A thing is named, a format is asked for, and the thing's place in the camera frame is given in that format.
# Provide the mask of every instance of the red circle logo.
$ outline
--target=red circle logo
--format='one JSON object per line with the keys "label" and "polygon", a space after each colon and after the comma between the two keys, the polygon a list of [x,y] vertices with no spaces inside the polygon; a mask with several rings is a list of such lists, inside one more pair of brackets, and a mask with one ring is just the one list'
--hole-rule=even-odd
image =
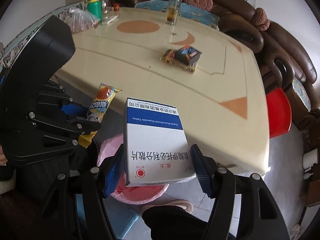
{"label": "red circle logo", "polygon": [[145,174],[146,173],[145,173],[145,171],[143,169],[138,169],[137,170],[137,176],[138,177],[142,178],[142,177],[144,177]]}

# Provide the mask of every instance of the brown liquid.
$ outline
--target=brown liquid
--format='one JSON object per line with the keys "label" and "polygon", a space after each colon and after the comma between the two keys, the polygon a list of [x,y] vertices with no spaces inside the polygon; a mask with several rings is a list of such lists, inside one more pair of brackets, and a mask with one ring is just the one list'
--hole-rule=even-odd
{"label": "brown liquid", "polygon": [[174,22],[177,18],[178,10],[176,8],[169,8],[167,15],[167,22]]}

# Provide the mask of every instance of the person's hand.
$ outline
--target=person's hand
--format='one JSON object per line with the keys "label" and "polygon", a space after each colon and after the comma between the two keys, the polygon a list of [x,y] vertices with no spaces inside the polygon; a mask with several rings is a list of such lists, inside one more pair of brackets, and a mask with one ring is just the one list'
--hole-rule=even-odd
{"label": "person's hand", "polygon": [[5,165],[7,163],[7,158],[4,156],[2,147],[0,145],[0,165]]}

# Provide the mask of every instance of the beige tabletop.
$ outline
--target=beige tabletop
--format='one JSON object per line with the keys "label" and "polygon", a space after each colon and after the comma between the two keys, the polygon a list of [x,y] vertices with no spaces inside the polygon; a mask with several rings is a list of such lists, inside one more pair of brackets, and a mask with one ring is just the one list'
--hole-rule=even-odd
{"label": "beige tabletop", "polygon": [[[165,13],[121,8],[109,25],[73,34],[76,52],[57,76],[95,98],[101,82],[122,89],[110,108],[123,114],[128,97],[177,107],[188,144],[231,169],[268,170],[265,93],[253,52],[201,23]],[[160,61],[190,44],[202,52],[191,74]]]}

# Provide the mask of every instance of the green bottle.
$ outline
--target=green bottle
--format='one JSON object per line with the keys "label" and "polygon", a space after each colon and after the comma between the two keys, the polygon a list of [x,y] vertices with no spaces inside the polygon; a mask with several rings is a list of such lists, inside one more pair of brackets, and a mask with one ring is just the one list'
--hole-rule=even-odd
{"label": "green bottle", "polygon": [[101,3],[100,0],[86,0],[88,1],[88,11],[95,16],[97,16],[100,20],[102,20],[101,13]]}

